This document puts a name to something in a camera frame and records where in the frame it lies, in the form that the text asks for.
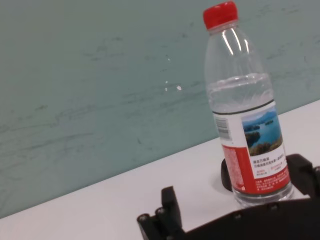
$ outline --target island image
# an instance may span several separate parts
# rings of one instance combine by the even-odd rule
[[[283,139],[274,106],[241,120],[250,156],[265,154],[281,146]]]

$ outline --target black mount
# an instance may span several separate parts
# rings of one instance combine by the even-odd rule
[[[172,186],[161,191],[162,207],[154,216],[137,218],[144,240],[270,240],[320,239],[320,168],[299,154],[286,157],[291,182],[310,198],[259,205],[235,211],[189,232],[182,229],[178,201]],[[225,160],[223,186],[232,191]]]

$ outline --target bottle cap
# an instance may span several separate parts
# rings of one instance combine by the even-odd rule
[[[238,20],[237,6],[233,1],[212,6],[203,12],[203,20],[207,30]]]

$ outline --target screw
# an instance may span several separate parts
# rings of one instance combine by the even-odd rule
[[[148,219],[148,215],[144,214],[138,217],[139,222],[143,222]]]
[[[236,212],[233,217],[235,220],[240,220],[242,218],[242,215],[240,212]]]
[[[277,203],[272,203],[272,204],[270,204],[269,206],[269,210],[271,210],[271,211],[275,211],[275,210],[278,210],[278,204]]]
[[[160,207],[155,211],[155,214],[157,214],[157,215],[164,214],[165,212],[166,212],[166,210],[163,207]]]

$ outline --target wall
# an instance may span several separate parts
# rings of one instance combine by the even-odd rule
[[[279,111],[318,100],[320,1],[236,2]],[[216,138],[202,11],[217,3],[2,0],[0,216]]]

